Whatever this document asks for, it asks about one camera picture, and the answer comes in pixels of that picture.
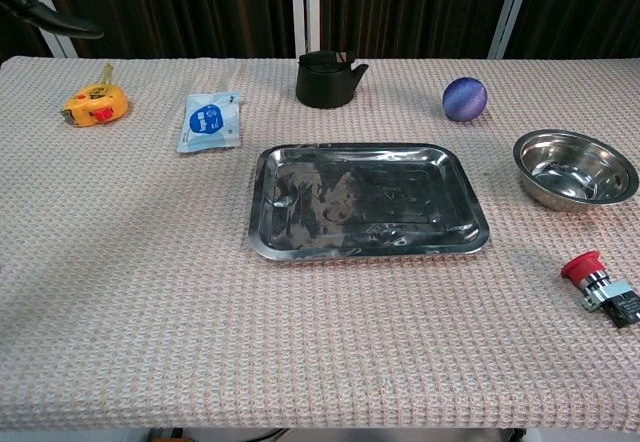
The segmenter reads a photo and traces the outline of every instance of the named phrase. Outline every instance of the teapot spout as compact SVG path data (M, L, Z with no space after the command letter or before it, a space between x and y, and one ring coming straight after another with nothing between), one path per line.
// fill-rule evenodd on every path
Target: teapot spout
M351 71L351 73L353 74L353 89L354 90L358 86L358 84L360 83L360 80L362 79L362 76L364 75L364 73L367 71L368 68L369 68L369 65L360 64L358 67L356 67L355 69L353 69Z

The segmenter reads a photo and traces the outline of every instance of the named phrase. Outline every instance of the stainless steel bowl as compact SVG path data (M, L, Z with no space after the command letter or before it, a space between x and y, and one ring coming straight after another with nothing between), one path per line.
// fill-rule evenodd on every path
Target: stainless steel bowl
M620 152L575 132L525 134L513 157L527 192L553 210L585 212L619 204L638 190L638 173Z

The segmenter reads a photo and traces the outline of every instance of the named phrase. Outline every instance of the black curtain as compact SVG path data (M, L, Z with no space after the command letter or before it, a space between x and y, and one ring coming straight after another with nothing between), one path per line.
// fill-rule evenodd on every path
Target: black curtain
M640 0L523 0L506 57L640 57Z
M320 0L321 47L359 57L487 56L504 0Z
M93 20L82 57L294 57L291 0L53 0Z
M38 29L0 8L0 63L14 55L49 57L51 51Z

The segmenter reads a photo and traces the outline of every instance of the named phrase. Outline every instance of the yellow tape measure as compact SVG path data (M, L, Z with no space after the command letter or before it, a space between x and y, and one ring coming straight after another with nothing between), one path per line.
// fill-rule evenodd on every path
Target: yellow tape measure
M107 64L99 84L81 89L64 104L62 114L76 127L106 124L127 113L129 102L124 91L109 83L113 66Z

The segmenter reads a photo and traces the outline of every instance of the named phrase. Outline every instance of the blue ball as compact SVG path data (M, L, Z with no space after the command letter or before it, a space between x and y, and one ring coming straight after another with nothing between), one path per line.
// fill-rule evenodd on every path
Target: blue ball
M475 119L487 106L487 89L471 77L456 79L445 89L442 106L447 117L456 122Z

